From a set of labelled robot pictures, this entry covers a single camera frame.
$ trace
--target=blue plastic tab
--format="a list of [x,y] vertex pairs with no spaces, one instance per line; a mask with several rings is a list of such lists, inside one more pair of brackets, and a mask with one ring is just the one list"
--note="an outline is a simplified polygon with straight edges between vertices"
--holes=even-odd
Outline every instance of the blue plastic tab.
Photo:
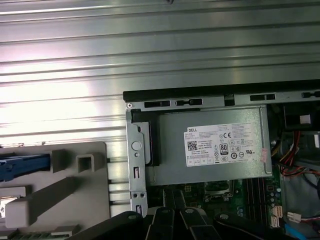
[[0,181],[50,169],[50,154],[0,157]]

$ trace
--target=corrugated metal sheet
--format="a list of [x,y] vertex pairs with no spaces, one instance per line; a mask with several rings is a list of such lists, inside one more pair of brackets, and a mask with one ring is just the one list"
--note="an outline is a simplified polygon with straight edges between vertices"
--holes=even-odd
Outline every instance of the corrugated metal sheet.
[[318,0],[0,2],[0,143],[104,141],[129,209],[122,92],[320,78]]

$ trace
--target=red wire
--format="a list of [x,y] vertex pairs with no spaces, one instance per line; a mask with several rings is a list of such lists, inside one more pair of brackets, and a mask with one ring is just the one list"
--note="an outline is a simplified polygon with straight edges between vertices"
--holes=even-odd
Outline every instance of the red wire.
[[294,144],[294,147],[291,150],[291,153],[290,153],[289,157],[284,161],[284,164],[287,164],[290,161],[289,166],[292,166],[292,163],[294,161],[294,155],[296,154],[296,150],[297,150],[297,147],[298,147],[298,144],[299,144],[300,135],[301,135],[300,131],[295,131],[294,132],[294,143],[295,144]]

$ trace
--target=power supply label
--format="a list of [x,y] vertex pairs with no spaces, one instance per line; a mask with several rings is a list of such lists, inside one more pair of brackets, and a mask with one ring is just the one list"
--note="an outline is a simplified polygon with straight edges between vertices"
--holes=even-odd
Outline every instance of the power supply label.
[[187,167],[258,161],[252,123],[188,127],[184,133]]

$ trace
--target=power connector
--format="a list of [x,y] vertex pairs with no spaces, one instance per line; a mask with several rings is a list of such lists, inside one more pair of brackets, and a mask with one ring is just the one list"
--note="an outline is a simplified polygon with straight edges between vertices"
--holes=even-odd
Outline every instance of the power connector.
[[287,213],[287,217],[289,219],[290,222],[294,222],[294,223],[300,223],[301,222],[301,214],[297,214],[294,212],[288,212]]
[[282,218],[284,216],[282,206],[274,206],[272,208],[272,214],[278,218]]

